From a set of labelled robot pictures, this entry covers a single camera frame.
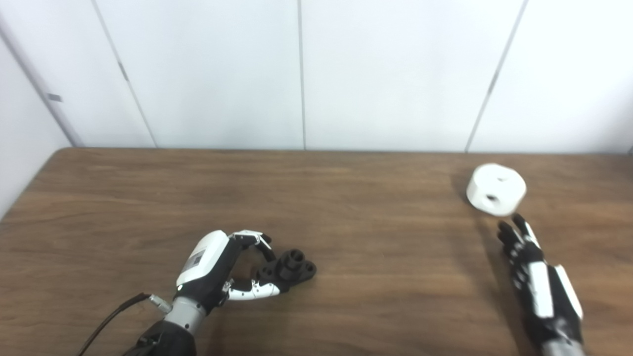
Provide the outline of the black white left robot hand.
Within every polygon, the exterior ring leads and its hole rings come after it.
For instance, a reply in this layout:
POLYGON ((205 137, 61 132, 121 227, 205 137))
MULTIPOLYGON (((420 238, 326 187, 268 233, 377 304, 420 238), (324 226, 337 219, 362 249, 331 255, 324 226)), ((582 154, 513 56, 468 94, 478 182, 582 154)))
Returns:
POLYGON ((237 288, 230 273, 242 252, 255 246, 267 262, 275 261, 271 239, 264 233, 242 230, 226 234, 215 230, 197 243, 177 277, 174 299, 188 298, 206 314, 230 299, 237 301, 274 297, 282 293, 275 284, 252 279, 237 288))

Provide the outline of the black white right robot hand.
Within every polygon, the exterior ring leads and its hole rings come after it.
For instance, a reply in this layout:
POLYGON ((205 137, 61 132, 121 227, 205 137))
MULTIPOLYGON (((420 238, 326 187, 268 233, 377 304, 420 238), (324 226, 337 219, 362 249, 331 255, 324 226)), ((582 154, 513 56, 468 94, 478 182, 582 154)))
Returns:
POLYGON ((552 343, 583 349, 583 308, 561 265, 549 264, 531 225, 518 213, 498 223, 497 238, 531 342, 544 351, 552 343))

